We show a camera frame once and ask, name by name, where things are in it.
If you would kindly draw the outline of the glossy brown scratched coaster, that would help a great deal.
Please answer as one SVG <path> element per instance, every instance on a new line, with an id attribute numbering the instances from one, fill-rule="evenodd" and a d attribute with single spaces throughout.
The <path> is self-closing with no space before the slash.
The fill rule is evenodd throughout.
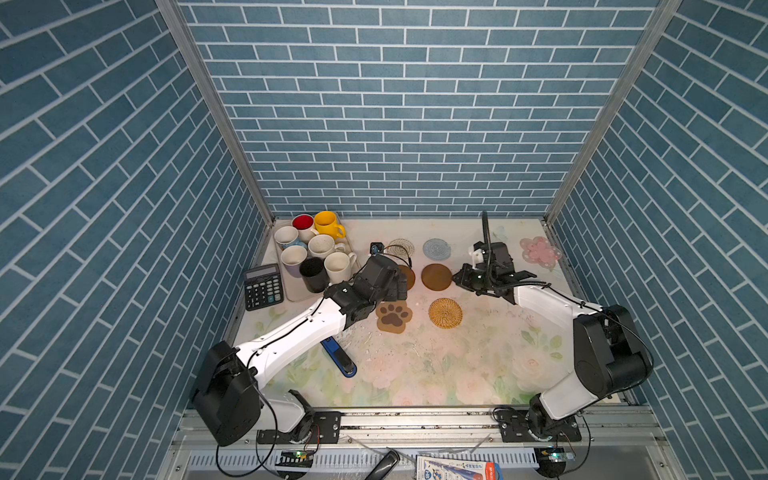
<path id="1" fill-rule="evenodd" d="M 414 285 L 415 285 L 415 281 L 416 281 L 415 273 L 407 265 L 400 265 L 399 269 L 400 269 L 401 273 L 403 274 L 403 276 L 405 278 L 406 288 L 407 288 L 408 291 L 410 291 L 414 287 Z"/>

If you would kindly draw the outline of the cork paw coaster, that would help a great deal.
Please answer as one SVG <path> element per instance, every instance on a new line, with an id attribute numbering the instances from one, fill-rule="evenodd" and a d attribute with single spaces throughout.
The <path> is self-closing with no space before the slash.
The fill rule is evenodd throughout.
<path id="1" fill-rule="evenodd" d="M 386 333 L 402 334 L 413 318 L 413 311 L 405 301 L 382 302 L 375 310 L 377 328 Z"/>

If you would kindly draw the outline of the pink flower coaster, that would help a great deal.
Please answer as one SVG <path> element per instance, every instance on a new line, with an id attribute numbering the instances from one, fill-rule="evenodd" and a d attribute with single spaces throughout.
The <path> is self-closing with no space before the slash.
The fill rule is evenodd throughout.
<path id="1" fill-rule="evenodd" d="M 562 252 L 543 236 L 523 238 L 519 245 L 522 249 L 523 259 L 548 270 L 553 270 L 562 258 Z"/>

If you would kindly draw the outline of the dark brown wooden coaster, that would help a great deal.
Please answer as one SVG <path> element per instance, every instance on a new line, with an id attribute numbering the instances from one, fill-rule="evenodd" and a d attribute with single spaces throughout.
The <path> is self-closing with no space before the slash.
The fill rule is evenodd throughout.
<path id="1" fill-rule="evenodd" d="M 446 290 L 452 284 L 451 270 L 440 263 L 432 263 L 425 266 L 421 272 L 423 285 L 432 291 Z"/>

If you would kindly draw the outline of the light blue woven coaster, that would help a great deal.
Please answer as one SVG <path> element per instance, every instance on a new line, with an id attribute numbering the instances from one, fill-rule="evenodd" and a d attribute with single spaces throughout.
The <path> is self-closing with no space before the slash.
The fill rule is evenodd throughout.
<path id="1" fill-rule="evenodd" d="M 431 260 L 444 261 L 450 258 L 452 248 L 444 239 L 431 238 L 424 242 L 422 251 Z"/>

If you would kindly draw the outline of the rattan round coaster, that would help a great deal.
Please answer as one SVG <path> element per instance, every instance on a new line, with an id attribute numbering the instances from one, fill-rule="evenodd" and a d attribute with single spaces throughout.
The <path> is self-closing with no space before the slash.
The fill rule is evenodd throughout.
<path id="1" fill-rule="evenodd" d="M 458 302 L 450 298 L 439 298 L 428 309 L 430 321 L 441 329 L 458 327 L 463 320 L 463 311 Z"/>

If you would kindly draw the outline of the yellow mug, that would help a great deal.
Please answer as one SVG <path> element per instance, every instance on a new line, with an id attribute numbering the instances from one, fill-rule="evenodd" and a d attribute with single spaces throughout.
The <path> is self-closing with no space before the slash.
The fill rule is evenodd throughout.
<path id="1" fill-rule="evenodd" d="M 332 211 L 321 211 L 314 216 L 314 230 L 317 234 L 331 236 L 335 240 L 346 237 L 346 229 Z"/>

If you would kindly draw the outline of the beige tray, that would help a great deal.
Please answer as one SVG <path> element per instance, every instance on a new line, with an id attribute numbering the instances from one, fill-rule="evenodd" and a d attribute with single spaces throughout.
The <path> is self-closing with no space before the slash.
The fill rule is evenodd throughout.
<path id="1" fill-rule="evenodd" d="M 272 228 L 272 231 L 271 231 L 271 234 L 270 234 L 271 237 L 274 236 L 273 234 L 276 233 L 276 231 L 279 228 L 284 227 L 284 226 L 288 226 L 289 223 L 290 223 L 290 221 L 288 219 L 277 219 L 277 220 L 275 220 L 275 223 L 273 225 L 273 228 Z M 310 299 L 310 298 L 317 297 L 317 294 L 310 292 L 306 288 L 306 286 L 305 286 L 303 280 L 300 278 L 300 276 L 299 277 L 295 277 L 295 276 L 293 276 L 289 272 L 288 267 L 286 265 L 284 265 L 282 260 L 281 260 L 282 250 L 278 246 L 277 241 L 274 240 L 274 238 L 271 238 L 271 241 L 272 241 L 272 244 L 274 245 L 274 249 L 275 249 L 275 258 L 276 258 L 276 260 L 274 262 L 278 264 L 278 267 L 280 268 L 280 271 L 281 271 L 281 274 L 282 274 L 282 281 L 283 281 L 283 285 L 284 285 L 284 292 L 285 292 L 286 300 L 287 301 L 291 301 L 291 302 L 301 302 L 301 301 L 304 301 L 304 300 L 307 300 L 307 299 Z M 342 239 L 337 241 L 337 243 L 339 243 L 339 242 L 344 244 L 344 246 L 345 246 L 345 250 L 344 251 L 345 252 L 347 252 L 347 253 L 355 253 L 356 255 L 358 255 L 357 252 L 355 251 L 354 247 L 353 247 L 352 240 L 349 238 L 349 236 L 347 236 L 346 238 L 342 238 Z M 361 260 L 359 259 L 359 257 L 355 258 L 353 260 L 354 261 L 352 262 L 351 273 L 355 274 L 355 273 L 357 273 L 360 270 L 360 268 L 362 268 L 362 263 L 361 263 Z"/>

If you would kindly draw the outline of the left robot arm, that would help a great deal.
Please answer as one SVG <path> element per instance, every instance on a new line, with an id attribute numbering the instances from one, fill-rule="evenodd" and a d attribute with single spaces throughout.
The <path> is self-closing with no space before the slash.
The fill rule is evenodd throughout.
<path id="1" fill-rule="evenodd" d="M 205 354 L 190 402 L 216 443 L 229 446 L 253 429 L 275 430 L 294 443 L 314 431 L 314 409 L 291 390 L 270 398 L 262 388 L 321 341 L 368 318 L 382 302 L 407 298 L 399 266 L 383 255 L 369 257 L 349 281 L 328 286 L 323 297 L 294 319 L 236 347 L 225 341 Z"/>

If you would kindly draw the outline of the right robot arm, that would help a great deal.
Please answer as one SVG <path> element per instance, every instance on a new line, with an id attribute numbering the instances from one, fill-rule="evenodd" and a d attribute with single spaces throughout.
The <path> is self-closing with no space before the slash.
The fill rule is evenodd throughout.
<path id="1" fill-rule="evenodd" d="M 479 241 L 469 255 L 470 261 L 453 275 L 457 286 L 530 309 L 571 333 L 572 371 L 532 398 L 531 424 L 562 422 L 650 377 L 653 355 L 626 308 L 577 300 L 531 272 L 516 270 L 502 242 Z"/>

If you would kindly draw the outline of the black mug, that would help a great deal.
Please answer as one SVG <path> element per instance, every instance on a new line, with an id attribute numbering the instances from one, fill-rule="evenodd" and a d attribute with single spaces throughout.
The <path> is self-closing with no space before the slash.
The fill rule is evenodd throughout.
<path id="1" fill-rule="evenodd" d="M 299 266 L 299 273 L 311 293 L 322 293 L 329 285 L 330 280 L 322 258 L 305 259 Z"/>

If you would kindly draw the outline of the red interior mug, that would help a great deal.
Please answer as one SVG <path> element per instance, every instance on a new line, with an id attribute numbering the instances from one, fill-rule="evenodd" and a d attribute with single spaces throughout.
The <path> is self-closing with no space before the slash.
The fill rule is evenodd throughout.
<path id="1" fill-rule="evenodd" d="M 297 230 L 299 240 L 305 244 L 317 235 L 314 217 L 312 215 L 298 215 L 293 218 L 291 225 Z"/>

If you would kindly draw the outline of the printed packet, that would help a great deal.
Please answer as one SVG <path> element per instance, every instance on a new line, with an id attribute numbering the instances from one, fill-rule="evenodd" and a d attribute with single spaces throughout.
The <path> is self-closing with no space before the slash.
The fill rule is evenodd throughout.
<path id="1" fill-rule="evenodd" d="M 501 480 L 500 467 L 493 462 L 455 460 L 419 456 L 416 479 L 419 480 Z"/>

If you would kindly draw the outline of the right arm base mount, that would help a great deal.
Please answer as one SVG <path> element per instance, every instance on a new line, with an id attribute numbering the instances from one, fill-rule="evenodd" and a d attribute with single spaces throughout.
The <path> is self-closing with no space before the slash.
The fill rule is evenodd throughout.
<path id="1" fill-rule="evenodd" d="M 523 410 L 502 406 L 492 410 L 491 418 L 498 424 L 502 441 L 505 443 L 582 440 L 574 415 L 552 420 L 545 412 L 536 409 Z"/>

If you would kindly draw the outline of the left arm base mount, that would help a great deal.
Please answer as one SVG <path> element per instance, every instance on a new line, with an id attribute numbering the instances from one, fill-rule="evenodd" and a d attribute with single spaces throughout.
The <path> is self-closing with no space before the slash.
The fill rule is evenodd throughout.
<path id="1" fill-rule="evenodd" d="M 255 425 L 258 444 L 338 443 L 340 411 L 312 407 L 297 390 L 267 400 Z"/>

